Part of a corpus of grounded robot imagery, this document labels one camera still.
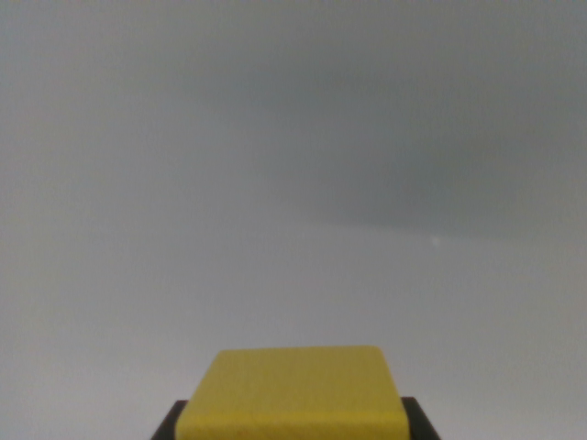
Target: yellow object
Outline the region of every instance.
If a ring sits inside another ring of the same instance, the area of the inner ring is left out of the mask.
[[[408,440],[375,346],[221,351],[175,425],[177,440]]]

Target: white backdrop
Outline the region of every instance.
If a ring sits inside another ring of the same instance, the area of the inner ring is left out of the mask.
[[[329,344],[445,439],[585,438],[586,80],[583,4],[2,4],[0,438]]]

